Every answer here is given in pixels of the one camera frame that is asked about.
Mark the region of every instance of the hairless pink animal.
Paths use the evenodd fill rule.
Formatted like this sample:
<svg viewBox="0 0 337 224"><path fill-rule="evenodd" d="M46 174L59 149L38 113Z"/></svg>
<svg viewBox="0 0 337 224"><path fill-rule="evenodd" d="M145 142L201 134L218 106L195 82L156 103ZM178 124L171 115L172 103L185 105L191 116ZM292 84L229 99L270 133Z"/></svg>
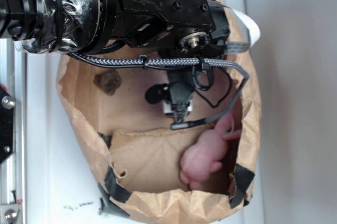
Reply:
<svg viewBox="0 0 337 224"><path fill-rule="evenodd" d="M202 190L202 182L222 168L221 159L228 151L228 140L239 139L241 129L233 128L232 113L221 117L214 129L203 132L195 145L188 148L180 160L180 179L191 190Z"/></svg>

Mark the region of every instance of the bolt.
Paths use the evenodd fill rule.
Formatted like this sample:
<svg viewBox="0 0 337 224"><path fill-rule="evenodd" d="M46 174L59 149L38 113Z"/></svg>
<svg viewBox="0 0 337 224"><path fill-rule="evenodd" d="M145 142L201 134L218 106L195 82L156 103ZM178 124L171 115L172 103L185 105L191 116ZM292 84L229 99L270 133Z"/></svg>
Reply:
<svg viewBox="0 0 337 224"><path fill-rule="evenodd" d="M189 52L189 50L188 50L187 48L182 48L182 49L180 50L180 52L181 52L181 53L187 54L187 53Z"/></svg>
<svg viewBox="0 0 337 224"><path fill-rule="evenodd" d="M198 43L197 43L196 41L194 41L193 43L191 43L191 47L192 47L192 48L198 47Z"/></svg>
<svg viewBox="0 0 337 224"><path fill-rule="evenodd" d="M229 28L224 28L224 29L223 29L223 34L224 34L224 35L227 35L227 34L229 33L229 31L230 31Z"/></svg>
<svg viewBox="0 0 337 224"><path fill-rule="evenodd" d="M202 44L206 46L207 44L211 42L211 38L209 36L203 36L202 41L203 41Z"/></svg>
<svg viewBox="0 0 337 224"><path fill-rule="evenodd" d="M173 6L175 9L179 9L182 7L181 3L179 1L176 1L175 3L173 3Z"/></svg>
<svg viewBox="0 0 337 224"><path fill-rule="evenodd" d="M4 148L4 151L6 152L6 153L10 153L11 152L11 147L10 146L5 146L5 148Z"/></svg>
<svg viewBox="0 0 337 224"><path fill-rule="evenodd" d="M180 48L186 47L186 42L181 42L181 43L179 43L179 47L180 47Z"/></svg>
<svg viewBox="0 0 337 224"><path fill-rule="evenodd" d="M202 4L202 5L200 6L200 9L201 9L202 12L206 12L206 11L209 10L209 7L208 7L206 4Z"/></svg>
<svg viewBox="0 0 337 224"><path fill-rule="evenodd" d="M11 96L3 97L1 103L6 109L12 109L15 106L15 100Z"/></svg>
<svg viewBox="0 0 337 224"><path fill-rule="evenodd" d="M5 220L8 223L13 223L17 219L17 213L13 209L8 210L5 212Z"/></svg>

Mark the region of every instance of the black screw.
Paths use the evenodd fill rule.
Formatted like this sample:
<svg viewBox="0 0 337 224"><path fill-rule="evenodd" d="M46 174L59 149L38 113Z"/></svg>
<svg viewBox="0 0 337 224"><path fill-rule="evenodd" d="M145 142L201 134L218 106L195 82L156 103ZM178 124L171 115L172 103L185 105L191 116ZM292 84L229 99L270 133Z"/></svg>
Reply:
<svg viewBox="0 0 337 224"><path fill-rule="evenodd" d="M184 47L184 48L182 48L182 49L180 50L180 52L181 52L181 53L187 54L187 53L189 52L189 49L187 49L186 47Z"/></svg>
<svg viewBox="0 0 337 224"><path fill-rule="evenodd" d="M223 29L224 35L227 35L229 32L230 32L229 28L226 27L226 28Z"/></svg>
<svg viewBox="0 0 337 224"><path fill-rule="evenodd" d="M173 3L173 6L174 6L175 9L179 9L179 8L182 7L180 1L176 1L175 3Z"/></svg>
<svg viewBox="0 0 337 224"><path fill-rule="evenodd" d="M202 12L206 12L206 11L209 10L209 7L208 7L206 4L202 4L202 5L200 6L200 9L201 9Z"/></svg>
<svg viewBox="0 0 337 224"><path fill-rule="evenodd" d="M211 42L211 38L209 36L203 36L201 39L202 39L202 44L204 46L206 46L207 44Z"/></svg>

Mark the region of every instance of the black tape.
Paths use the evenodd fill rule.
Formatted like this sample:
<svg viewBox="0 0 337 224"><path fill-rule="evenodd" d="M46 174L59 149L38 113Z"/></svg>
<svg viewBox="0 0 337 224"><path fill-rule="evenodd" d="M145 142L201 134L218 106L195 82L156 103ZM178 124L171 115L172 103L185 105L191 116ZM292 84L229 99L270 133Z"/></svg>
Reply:
<svg viewBox="0 0 337 224"><path fill-rule="evenodd" d="M245 207L245 206L248 206L249 203L250 203L250 201L248 201L248 200L245 199L245 200L243 201L243 206L244 206L244 207Z"/></svg>
<svg viewBox="0 0 337 224"><path fill-rule="evenodd" d="M114 171L111 167L109 167L105 177L105 187L110 196L121 203L125 203L132 194L131 191L117 184Z"/></svg>
<svg viewBox="0 0 337 224"><path fill-rule="evenodd" d="M104 140L105 144L107 145L107 148L110 149L112 136L106 136L103 135L102 133L98 133L98 135Z"/></svg>
<svg viewBox="0 0 337 224"><path fill-rule="evenodd" d="M255 174L246 169L245 167L236 164L235 166L235 182L236 182L236 190L234 197L231 199L231 208L235 208L244 199L246 191L248 190L249 185L254 179Z"/></svg>
<svg viewBox="0 0 337 224"><path fill-rule="evenodd" d="M101 191L102 198L101 198L101 204L102 209L101 212L109 213L110 215L116 215L123 218L128 218L130 215L125 212L122 208L117 206L116 204L112 203L109 199L109 195L104 191L103 187L98 184L98 188Z"/></svg>
<svg viewBox="0 0 337 224"><path fill-rule="evenodd" d="M56 52L62 43L63 38L63 23L64 23L64 13L63 13L63 3L62 0L55 0L56 1L56 10L55 10L55 17L56 17L56 41L53 45L53 48L49 52Z"/></svg>

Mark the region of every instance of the screw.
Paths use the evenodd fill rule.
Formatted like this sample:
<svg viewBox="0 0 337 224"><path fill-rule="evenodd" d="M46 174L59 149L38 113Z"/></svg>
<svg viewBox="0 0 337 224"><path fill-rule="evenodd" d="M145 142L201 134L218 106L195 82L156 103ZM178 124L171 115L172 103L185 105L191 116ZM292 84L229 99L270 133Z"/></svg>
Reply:
<svg viewBox="0 0 337 224"><path fill-rule="evenodd" d="M229 33L229 31L230 31L229 28L224 28L224 29L223 29L223 34L224 34L224 35L227 35L227 34Z"/></svg>
<svg viewBox="0 0 337 224"><path fill-rule="evenodd" d="M188 50L187 48L182 48L182 49L180 50L180 52L186 54L187 52L189 52L189 50Z"/></svg>
<svg viewBox="0 0 337 224"><path fill-rule="evenodd" d="M17 213L16 211L14 211L13 209L8 210L7 212L5 212L5 220L8 223L12 223L17 219Z"/></svg>
<svg viewBox="0 0 337 224"><path fill-rule="evenodd" d="M209 39L206 39L206 40L204 40L203 45L207 45L207 44L209 44L209 43L210 43L210 40L209 40Z"/></svg>
<svg viewBox="0 0 337 224"><path fill-rule="evenodd" d="M197 42L191 43L191 48L195 48L195 47L198 47L198 43Z"/></svg>
<svg viewBox="0 0 337 224"><path fill-rule="evenodd" d="M3 97L1 103L6 109L12 109L15 106L15 100L11 96Z"/></svg>
<svg viewBox="0 0 337 224"><path fill-rule="evenodd" d="M179 9L182 7L181 3L179 1L176 1L175 3L173 3L173 6L175 9Z"/></svg>
<svg viewBox="0 0 337 224"><path fill-rule="evenodd" d="M201 9L202 12L206 12L206 11L209 10L209 7L208 7L206 4L202 4L202 5L200 6L200 9Z"/></svg>
<svg viewBox="0 0 337 224"><path fill-rule="evenodd" d="M6 152L6 153L10 153L11 152L11 147L10 146L5 146L5 148L4 148L4 151Z"/></svg>

